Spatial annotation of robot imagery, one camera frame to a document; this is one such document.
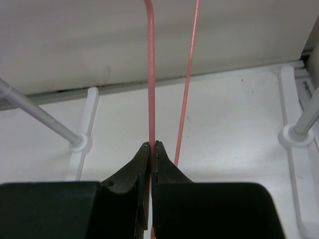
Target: white circular flange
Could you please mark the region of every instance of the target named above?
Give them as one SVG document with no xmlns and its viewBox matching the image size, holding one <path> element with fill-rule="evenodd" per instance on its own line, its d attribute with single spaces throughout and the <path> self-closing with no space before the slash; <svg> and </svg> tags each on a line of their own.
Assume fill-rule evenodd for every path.
<svg viewBox="0 0 319 239">
<path fill-rule="evenodd" d="M 82 137 L 82 143 L 78 147 L 71 147 L 72 152 L 83 152 L 87 154 L 90 152 L 92 148 L 93 141 L 90 137 L 88 137 L 86 134 L 81 133 L 80 136 Z"/>
<path fill-rule="evenodd" d="M 295 123 L 289 123 L 287 124 L 278 135 L 278 140 L 281 143 L 281 145 L 285 148 L 290 147 L 308 147 L 309 144 L 311 144 L 314 140 L 314 133 L 310 129 L 308 134 L 305 135 L 304 139 L 300 138 L 293 138 L 291 134 L 291 130 L 294 130 Z"/>
</svg>

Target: metal pole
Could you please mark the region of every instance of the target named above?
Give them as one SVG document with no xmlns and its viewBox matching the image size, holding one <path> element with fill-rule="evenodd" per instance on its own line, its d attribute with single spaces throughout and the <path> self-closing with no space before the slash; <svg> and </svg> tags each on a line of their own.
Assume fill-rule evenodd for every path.
<svg viewBox="0 0 319 239">
<path fill-rule="evenodd" d="M 81 137 L 73 133 L 58 120 L 53 118 L 46 111 L 41 109 L 25 95 L 21 94 L 18 90 L 9 85 L 6 81 L 0 78 L 0 94 L 3 95 L 10 103 L 18 106 L 23 111 L 40 121 L 45 126 L 65 138 L 73 146 L 79 146 L 81 144 Z"/>
<path fill-rule="evenodd" d="M 319 116 L 319 90 L 316 90 L 315 94 L 310 100 L 308 109 L 306 109 L 294 127 L 294 133 L 300 136 L 304 136 L 308 133 L 310 128 L 314 125 Z"/>
</svg>

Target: thin pink rod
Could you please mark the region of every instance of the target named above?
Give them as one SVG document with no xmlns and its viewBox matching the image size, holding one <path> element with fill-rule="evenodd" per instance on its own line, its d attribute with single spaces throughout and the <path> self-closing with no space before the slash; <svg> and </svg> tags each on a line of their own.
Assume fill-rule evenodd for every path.
<svg viewBox="0 0 319 239">
<path fill-rule="evenodd" d="M 188 97 L 188 88 L 189 88 L 189 79 L 190 79 L 190 73 L 191 73 L 191 64 L 193 62 L 193 52 L 194 52 L 195 37 L 196 37 L 198 8 L 199 8 L 199 0 L 196 0 L 196 9 L 195 9 L 195 17 L 194 17 L 193 34 L 192 34 L 192 37 L 191 37 L 191 45 L 190 45 L 190 52 L 189 52 L 189 59 L 188 59 L 188 67 L 187 67 L 187 75 L 186 75 L 186 82 L 185 82 L 185 89 L 184 89 L 184 97 L 183 97 L 183 104 L 182 104 L 182 108 L 181 108 L 179 130 L 178 130 L 178 137 L 177 137 L 177 145 L 176 145 L 176 152 L 175 152 L 175 159 L 174 159 L 175 166 L 178 166 L 180 146 L 181 146 L 181 138 L 183 136 L 183 128 L 184 128 L 187 97 Z"/>
<path fill-rule="evenodd" d="M 148 86 L 149 86 L 149 142 L 151 147 L 151 159 L 155 146 L 155 30 L 154 10 L 151 0 L 144 0 L 148 13 L 148 41 L 149 41 L 149 63 L 148 63 Z"/>
</svg>

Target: ceiling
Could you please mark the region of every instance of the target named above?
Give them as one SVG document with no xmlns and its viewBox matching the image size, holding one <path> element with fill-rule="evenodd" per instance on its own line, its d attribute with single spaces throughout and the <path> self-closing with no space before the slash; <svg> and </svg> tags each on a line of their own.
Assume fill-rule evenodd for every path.
<svg viewBox="0 0 319 239">
<path fill-rule="evenodd" d="M 195 0 L 153 0 L 157 79 L 184 76 Z M 193 74 L 297 60 L 318 0 L 202 0 Z M 147 78 L 143 0 L 3 0 L 0 77 L 25 94 Z"/>
</svg>

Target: white mounting bracket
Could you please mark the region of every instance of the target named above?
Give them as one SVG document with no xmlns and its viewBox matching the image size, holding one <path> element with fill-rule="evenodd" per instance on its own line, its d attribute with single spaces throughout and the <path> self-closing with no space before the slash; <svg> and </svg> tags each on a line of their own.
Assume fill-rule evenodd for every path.
<svg viewBox="0 0 319 239">
<path fill-rule="evenodd" d="M 92 148 L 92 139 L 90 136 L 98 102 L 98 89 L 96 87 L 89 88 L 88 97 L 86 99 L 82 118 L 78 128 L 78 134 L 82 136 L 83 142 L 79 147 L 70 146 L 72 154 L 65 181 L 78 181 L 81 178 L 85 155 Z"/>
<path fill-rule="evenodd" d="M 279 75 L 279 88 L 286 125 L 279 133 L 279 141 L 288 150 L 299 230 L 307 238 L 319 239 L 319 211 L 307 148 L 310 143 L 314 143 L 313 133 L 310 131 L 304 140 L 289 135 L 289 130 L 296 124 L 302 114 L 294 73 L 293 67 L 286 66 L 281 69 Z"/>
</svg>

